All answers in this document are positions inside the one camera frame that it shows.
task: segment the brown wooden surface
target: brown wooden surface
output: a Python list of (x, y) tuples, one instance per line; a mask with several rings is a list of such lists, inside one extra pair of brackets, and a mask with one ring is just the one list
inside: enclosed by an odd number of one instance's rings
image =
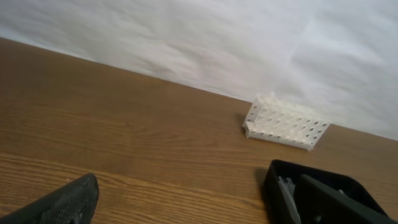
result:
[(257, 179), (282, 159), (355, 178), (398, 219), (397, 141), (339, 126), (312, 152), (246, 139), (249, 108), (0, 39), (0, 215), (94, 172), (93, 223), (267, 223)]

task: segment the white wall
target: white wall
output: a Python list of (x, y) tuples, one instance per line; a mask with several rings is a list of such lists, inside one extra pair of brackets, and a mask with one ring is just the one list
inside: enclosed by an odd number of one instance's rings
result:
[(3, 0), (0, 36), (398, 139), (394, 0)]

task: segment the white plastic holder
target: white plastic holder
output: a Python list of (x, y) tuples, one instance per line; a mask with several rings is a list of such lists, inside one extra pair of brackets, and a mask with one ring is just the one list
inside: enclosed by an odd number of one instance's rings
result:
[(243, 127), (247, 138), (277, 142), (311, 151), (331, 124), (306, 106), (258, 95)]

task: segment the white paper sheet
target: white paper sheet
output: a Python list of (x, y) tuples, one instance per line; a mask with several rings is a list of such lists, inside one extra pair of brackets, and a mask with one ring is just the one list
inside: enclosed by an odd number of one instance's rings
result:
[(248, 101), (274, 90), (398, 139), (394, 11), (392, 0), (3, 0), (0, 36)]

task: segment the wooden table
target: wooden table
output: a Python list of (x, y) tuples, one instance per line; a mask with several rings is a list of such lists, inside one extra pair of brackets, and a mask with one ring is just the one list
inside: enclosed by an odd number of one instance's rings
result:
[(398, 220), (397, 141), (246, 139), (250, 105), (0, 39), (0, 215), (94, 172), (93, 223), (267, 223), (258, 182), (282, 159), (355, 178)]

